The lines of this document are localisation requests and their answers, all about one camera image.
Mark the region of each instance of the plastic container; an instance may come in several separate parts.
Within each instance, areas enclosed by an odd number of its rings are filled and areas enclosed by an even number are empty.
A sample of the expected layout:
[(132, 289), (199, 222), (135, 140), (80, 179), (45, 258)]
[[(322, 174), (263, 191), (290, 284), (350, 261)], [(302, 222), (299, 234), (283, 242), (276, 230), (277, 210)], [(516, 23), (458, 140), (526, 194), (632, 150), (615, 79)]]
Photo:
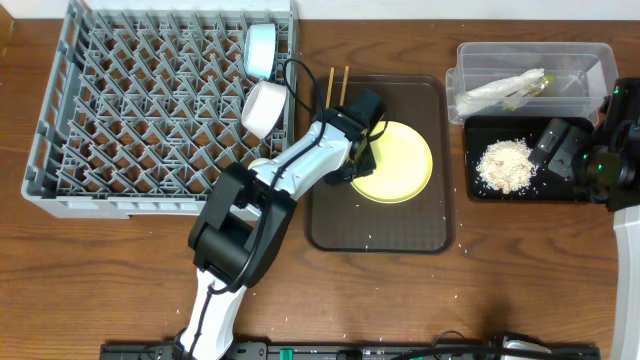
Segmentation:
[[(72, 0), (22, 195), (57, 217), (198, 215), (224, 167), (273, 158), (293, 141), (290, 95), (265, 138), (240, 124), (256, 83), (242, 61), (246, 32), (267, 23), (278, 41), (271, 79), (283, 84), (281, 65), (296, 49), (293, 7), (93, 12)], [(295, 66), (287, 77), (295, 88)]]
[[(469, 90), (534, 68), (555, 80), (515, 111), (503, 109), (504, 98), (464, 98)], [(617, 78), (613, 50), (603, 43), (464, 43), (456, 67), (446, 75), (449, 122), (461, 125), (471, 116), (456, 110), (456, 101), (463, 99), (497, 101), (473, 115), (583, 117), (597, 124), (597, 110)]]

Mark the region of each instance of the yellow plate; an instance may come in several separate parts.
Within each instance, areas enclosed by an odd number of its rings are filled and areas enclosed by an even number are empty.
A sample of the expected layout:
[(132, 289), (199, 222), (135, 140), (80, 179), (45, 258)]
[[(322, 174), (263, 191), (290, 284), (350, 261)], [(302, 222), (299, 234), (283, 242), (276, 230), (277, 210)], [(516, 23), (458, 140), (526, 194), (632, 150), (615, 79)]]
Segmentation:
[[(384, 121), (373, 130), (384, 129)], [(367, 199), (384, 204), (407, 201), (418, 195), (431, 178), (433, 158), (427, 142), (405, 124), (389, 121), (384, 135), (371, 143), (376, 169), (351, 185)]]

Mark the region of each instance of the wooden table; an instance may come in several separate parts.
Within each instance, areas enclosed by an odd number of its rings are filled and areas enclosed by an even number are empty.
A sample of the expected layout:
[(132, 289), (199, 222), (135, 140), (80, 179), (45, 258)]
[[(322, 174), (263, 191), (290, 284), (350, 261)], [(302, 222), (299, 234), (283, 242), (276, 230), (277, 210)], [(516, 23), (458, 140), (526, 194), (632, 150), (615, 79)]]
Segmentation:
[[(96, 359), (108, 341), (155, 341), (186, 326), (196, 278), (192, 217), (56, 219), (20, 195), (61, 21), (15, 23), (0, 68), (0, 358)], [(466, 41), (609, 43), (640, 75), (640, 23), (301, 21), (300, 56), (318, 75), (432, 74)], [(299, 93), (309, 100), (302, 76)], [(298, 133), (309, 116), (298, 111)], [(612, 215), (595, 205), (473, 203), (461, 128), (450, 127), (456, 243), (441, 256), (323, 253), (300, 206), (280, 255), (250, 289), (239, 334), (272, 341), (428, 344), (456, 329), (595, 343), (608, 358), (616, 298)]]

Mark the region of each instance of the clear plastic container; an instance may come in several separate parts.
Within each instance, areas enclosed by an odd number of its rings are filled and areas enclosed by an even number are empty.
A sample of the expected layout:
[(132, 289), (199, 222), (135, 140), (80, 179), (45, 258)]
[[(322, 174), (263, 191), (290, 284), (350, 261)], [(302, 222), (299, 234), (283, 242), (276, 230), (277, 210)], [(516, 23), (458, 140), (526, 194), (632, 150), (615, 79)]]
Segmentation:
[[(469, 99), (465, 94), (492, 81), (543, 68), (555, 80), (515, 111), (504, 98)], [(456, 101), (491, 104), (473, 115), (584, 117), (598, 123), (598, 109), (618, 78), (613, 50), (603, 43), (463, 43), (458, 63), (447, 71), (449, 122), (462, 125)]]

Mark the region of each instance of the gray dish rack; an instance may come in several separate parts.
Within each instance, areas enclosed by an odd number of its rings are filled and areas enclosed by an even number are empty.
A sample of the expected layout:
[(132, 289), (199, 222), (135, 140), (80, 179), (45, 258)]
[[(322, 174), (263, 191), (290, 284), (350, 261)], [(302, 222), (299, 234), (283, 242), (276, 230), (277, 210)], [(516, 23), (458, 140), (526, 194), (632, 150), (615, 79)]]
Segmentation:
[[(97, 11), (69, 4), (22, 184), (60, 218), (197, 215), (220, 172), (293, 142), (294, 100), (260, 140), (240, 115), (256, 79), (243, 67), (249, 26), (273, 23), (272, 81), (296, 51), (282, 12)], [(295, 88), (296, 71), (287, 69)], [(243, 219), (248, 210), (233, 209)]]

